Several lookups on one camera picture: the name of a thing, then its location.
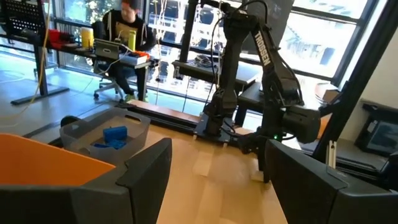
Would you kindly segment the black framed screen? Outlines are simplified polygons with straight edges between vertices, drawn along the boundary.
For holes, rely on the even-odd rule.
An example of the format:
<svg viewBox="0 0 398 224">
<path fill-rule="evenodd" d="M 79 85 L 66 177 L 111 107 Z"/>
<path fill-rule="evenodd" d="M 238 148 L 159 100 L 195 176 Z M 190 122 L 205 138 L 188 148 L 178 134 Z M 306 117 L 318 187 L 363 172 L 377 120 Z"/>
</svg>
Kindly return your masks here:
<svg viewBox="0 0 398 224">
<path fill-rule="evenodd" d="M 362 100 L 368 118 L 354 145 L 360 150 L 389 157 L 398 152 L 398 108 Z"/>
</svg>

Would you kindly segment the black office desk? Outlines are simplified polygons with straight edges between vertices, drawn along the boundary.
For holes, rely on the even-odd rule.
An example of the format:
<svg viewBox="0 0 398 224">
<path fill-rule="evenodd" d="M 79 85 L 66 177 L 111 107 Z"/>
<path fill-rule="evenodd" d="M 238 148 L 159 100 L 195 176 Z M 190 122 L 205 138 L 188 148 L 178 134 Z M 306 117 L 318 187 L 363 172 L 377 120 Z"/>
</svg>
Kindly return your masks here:
<svg viewBox="0 0 398 224">
<path fill-rule="evenodd" d="M 28 39 L 26 39 L 25 37 L 19 37 L 19 36 L 14 36 L 14 35 L 6 35 L 6 34 L 0 34 L 0 37 L 8 39 L 8 40 L 15 40 L 15 41 L 19 41 L 19 42 L 24 42 L 27 44 L 31 44 L 29 42 Z M 56 88 L 54 90 L 49 91 L 48 90 L 48 86 L 47 86 L 47 77 L 45 74 L 45 60 L 47 60 L 46 56 L 45 56 L 45 52 L 43 52 L 43 48 L 38 46 L 37 44 L 32 44 L 33 48 L 34 48 L 34 55 L 35 55 L 35 62 L 36 62 L 36 71 L 38 72 L 38 78 L 39 78 L 39 84 L 37 85 L 37 89 L 35 91 L 35 93 L 32 96 L 27 96 L 25 98 L 20 98 L 20 99 L 16 99 L 16 100 L 12 100 L 11 104 L 14 106 L 19 106 L 19 105 L 23 105 L 26 103 L 32 103 L 34 100 L 40 100 L 42 98 L 46 98 L 52 95 L 56 95 L 59 93 L 63 93 L 66 91 L 69 91 L 69 88 L 64 88 L 64 87 L 60 87 L 60 88 Z M 95 55 L 91 55 L 91 54 L 83 54 L 81 52 L 77 52 L 76 50 L 68 50 L 68 49 L 61 49 L 58 50 L 59 52 L 65 52 L 68 54 L 74 54 L 74 55 L 78 55 L 78 56 L 82 56 L 82 57 L 87 57 L 87 58 L 93 58 L 93 59 L 98 59 L 96 58 Z M 145 80 L 147 80 L 147 74 L 148 71 L 147 69 L 150 66 L 154 65 L 154 61 L 153 60 L 146 60 L 144 63 L 140 63 L 137 65 L 133 65 L 132 63 L 126 61 L 126 60 L 122 60 L 122 59 L 126 59 L 127 56 L 120 56 L 119 59 L 120 60 L 115 60 L 113 65 L 123 65 L 125 67 L 130 67 L 130 68 L 144 68 L 145 69 L 145 75 L 144 78 Z"/>
</svg>

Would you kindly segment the yellow container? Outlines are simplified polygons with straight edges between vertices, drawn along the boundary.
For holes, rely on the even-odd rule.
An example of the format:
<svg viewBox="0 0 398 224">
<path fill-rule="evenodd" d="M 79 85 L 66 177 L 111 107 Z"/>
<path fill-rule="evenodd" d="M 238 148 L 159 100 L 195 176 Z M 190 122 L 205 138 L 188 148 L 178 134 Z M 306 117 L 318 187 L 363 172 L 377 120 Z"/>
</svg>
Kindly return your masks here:
<svg viewBox="0 0 398 224">
<path fill-rule="evenodd" d="M 89 27 L 81 28 L 81 46 L 85 49 L 93 48 L 94 35 L 93 29 Z"/>
</svg>

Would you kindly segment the black side table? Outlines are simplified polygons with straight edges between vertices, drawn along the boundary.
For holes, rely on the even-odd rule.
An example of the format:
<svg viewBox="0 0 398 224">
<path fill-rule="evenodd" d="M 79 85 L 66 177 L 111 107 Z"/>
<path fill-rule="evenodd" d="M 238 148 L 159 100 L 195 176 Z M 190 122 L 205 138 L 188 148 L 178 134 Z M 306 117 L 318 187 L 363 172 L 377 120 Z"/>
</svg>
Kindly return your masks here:
<svg viewBox="0 0 398 224">
<path fill-rule="evenodd" d="M 261 82 L 253 83 L 238 96 L 238 109 L 234 119 L 235 124 L 242 126 L 247 110 L 263 112 L 263 94 L 260 92 Z"/>
<path fill-rule="evenodd" d="M 187 75 L 206 82 L 212 82 L 213 80 L 211 68 L 195 65 L 193 62 L 179 62 L 177 60 L 172 62 L 172 65 L 181 75 Z M 248 89 L 261 75 L 262 68 L 260 66 L 239 62 L 234 83 L 235 92 L 239 94 L 241 91 Z"/>
</svg>

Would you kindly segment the black pegboard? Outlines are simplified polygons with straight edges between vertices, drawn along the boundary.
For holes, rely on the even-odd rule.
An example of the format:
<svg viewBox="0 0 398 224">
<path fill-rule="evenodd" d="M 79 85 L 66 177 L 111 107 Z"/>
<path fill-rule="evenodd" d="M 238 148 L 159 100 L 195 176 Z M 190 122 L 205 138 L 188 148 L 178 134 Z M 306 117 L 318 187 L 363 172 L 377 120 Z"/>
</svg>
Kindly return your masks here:
<svg viewBox="0 0 398 224">
<path fill-rule="evenodd" d="M 24 29 L 44 36 L 46 30 L 42 0 L 0 0 L 5 31 L 21 35 Z"/>
</svg>

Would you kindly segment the grey office chair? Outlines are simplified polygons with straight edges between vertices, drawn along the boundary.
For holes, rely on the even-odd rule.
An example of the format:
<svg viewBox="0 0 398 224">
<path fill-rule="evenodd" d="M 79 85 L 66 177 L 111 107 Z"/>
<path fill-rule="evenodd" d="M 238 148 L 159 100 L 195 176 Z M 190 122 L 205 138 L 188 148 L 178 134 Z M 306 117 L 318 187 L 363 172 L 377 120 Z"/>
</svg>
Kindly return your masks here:
<svg viewBox="0 0 398 224">
<path fill-rule="evenodd" d="M 105 37 L 105 28 L 101 21 L 92 23 L 91 27 L 93 28 L 93 36 L 95 39 L 103 39 Z M 124 101 L 124 95 L 114 77 L 109 76 L 108 67 L 109 65 L 106 62 L 94 59 L 93 71 L 101 77 L 101 80 L 99 81 L 99 87 L 93 93 L 93 97 L 95 100 L 98 100 L 101 92 L 113 89 L 115 94 L 119 96 L 119 102 L 122 103 Z"/>
</svg>

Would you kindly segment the orange and white book stack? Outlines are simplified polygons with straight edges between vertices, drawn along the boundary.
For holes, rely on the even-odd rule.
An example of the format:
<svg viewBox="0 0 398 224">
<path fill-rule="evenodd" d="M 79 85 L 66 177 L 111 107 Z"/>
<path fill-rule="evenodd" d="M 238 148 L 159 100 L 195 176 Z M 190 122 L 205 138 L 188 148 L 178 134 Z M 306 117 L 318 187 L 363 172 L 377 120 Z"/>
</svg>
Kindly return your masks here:
<svg viewBox="0 0 398 224">
<path fill-rule="evenodd" d="M 119 54 L 119 61 L 128 65 L 140 65 L 150 60 L 150 55 L 147 53 L 132 53 L 124 52 Z"/>
</svg>

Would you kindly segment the orange plastic bin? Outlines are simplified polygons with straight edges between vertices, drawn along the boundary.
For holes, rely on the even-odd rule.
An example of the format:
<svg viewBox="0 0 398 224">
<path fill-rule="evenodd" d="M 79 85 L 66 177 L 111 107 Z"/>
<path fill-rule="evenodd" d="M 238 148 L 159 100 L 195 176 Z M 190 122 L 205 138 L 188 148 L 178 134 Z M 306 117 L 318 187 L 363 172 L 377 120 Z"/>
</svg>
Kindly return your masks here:
<svg viewBox="0 0 398 224">
<path fill-rule="evenodd" d="M 80 186 L 115 166 L 13 134 L 0 134 L 0 185 Z"/>
</svg>

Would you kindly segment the grey plastic bin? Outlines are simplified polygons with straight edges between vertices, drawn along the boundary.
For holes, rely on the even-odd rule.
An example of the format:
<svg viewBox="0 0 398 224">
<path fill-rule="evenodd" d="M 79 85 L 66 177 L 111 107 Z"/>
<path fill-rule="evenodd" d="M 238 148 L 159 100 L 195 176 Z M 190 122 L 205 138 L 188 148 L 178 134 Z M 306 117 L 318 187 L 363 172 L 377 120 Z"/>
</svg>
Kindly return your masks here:
<svg viewBox="0 0 398 224">
<path fill-rule="evenodd" d="M 139 152 L 146 143 L 150 119 L 121 108 L 110 108 L 89 118 L 80 119 L 60 128 L 63 148 L 118 165 Z M 127 127 L 127 138 L 122 141 L 105 142 L 103 129 L 117 126 Z M 107 148 L 93 144 L 106 144 Z"/>
</svg>

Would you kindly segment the red object on desk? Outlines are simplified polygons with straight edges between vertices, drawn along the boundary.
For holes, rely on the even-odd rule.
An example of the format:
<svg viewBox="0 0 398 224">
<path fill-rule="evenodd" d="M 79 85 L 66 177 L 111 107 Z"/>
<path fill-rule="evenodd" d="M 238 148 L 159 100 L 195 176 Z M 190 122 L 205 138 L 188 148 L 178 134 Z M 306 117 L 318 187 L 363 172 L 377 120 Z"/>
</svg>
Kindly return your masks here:
<svg viewBox="0 0 398 224">
<path fill-rule="evenodd" d="M 71 35 L 57 29 L 49 29 L 47 45 L 53 49 L 61 49 L 65 44 L 72 43 Z"/>
</svg>

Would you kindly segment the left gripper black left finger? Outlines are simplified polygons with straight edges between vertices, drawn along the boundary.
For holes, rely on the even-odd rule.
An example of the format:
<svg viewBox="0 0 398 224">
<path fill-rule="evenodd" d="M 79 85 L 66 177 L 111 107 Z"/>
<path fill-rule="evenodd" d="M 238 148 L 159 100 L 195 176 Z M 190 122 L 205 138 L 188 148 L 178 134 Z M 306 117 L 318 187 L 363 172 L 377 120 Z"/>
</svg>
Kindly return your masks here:
<svg viewBox="0 0 398 224">
<path fill-rule="evenodd" d="M 171 160 L 163 138 L 80 186 L 0 185 L 0 224 L 156 224 Z"/>
</svg>

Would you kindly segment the white clip on frame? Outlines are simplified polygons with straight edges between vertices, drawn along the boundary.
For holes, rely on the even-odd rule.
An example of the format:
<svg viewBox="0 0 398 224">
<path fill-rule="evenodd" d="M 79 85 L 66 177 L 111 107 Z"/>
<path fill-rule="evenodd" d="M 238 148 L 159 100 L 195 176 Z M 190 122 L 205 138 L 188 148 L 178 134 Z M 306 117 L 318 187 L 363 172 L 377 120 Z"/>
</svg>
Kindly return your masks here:
<svg viewBox="0 0 398 224">
<path fill-rule="evenodd" d="M 336 168 L 336 152 L 337 142 L 330 140 L 326 150 L 326 164 L 332 168 Z"/>
</svg>

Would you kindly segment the person at desk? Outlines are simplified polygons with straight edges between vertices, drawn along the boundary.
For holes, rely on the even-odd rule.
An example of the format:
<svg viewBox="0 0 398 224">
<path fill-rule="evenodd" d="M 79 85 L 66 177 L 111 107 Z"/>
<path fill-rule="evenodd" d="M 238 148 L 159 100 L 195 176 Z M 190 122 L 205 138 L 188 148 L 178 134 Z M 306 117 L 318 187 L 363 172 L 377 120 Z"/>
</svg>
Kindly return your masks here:
<svg viewBox="0 0 398 224">
<path fill-rule="evenodd" d="M 137 51 L 148 52 L 154 48 L 156 38 L 145 20 L 139 16 L 140 3 L 141 0 L 121 0 L 120 9 L 112 9 L 103 16 L 102 22 L 106 40 L 120 39 L 123 44 L 127 45 L 129 33 L 134 30 L 136 32 L 135 49 Z M 126 101 L 135 98 L 134 90 L 130 88 L 127 82 L 128 77 L 135 75 L 137 77 L 138 97 L 144 98 L 146 91 L 141 87 L 141 84 L 146 82 L 145 68 L 135 69 L 116 63 L 110 67 L 109 75 L 116 80 L 116 83 L 126 95 Z"/>
</svg>

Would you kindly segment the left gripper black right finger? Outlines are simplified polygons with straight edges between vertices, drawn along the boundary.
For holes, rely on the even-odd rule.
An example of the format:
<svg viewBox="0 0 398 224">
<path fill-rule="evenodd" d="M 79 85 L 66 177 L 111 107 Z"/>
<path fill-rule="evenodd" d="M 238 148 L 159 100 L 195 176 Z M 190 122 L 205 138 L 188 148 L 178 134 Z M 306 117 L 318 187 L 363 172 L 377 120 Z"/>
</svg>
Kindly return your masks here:
<svg viewBox="0 0 398 224">
<path fill-rule="evenodd" d="M 270 180 L 288 224 L 398 224 L 398 192 L 269 140 Z"/>
</svg>

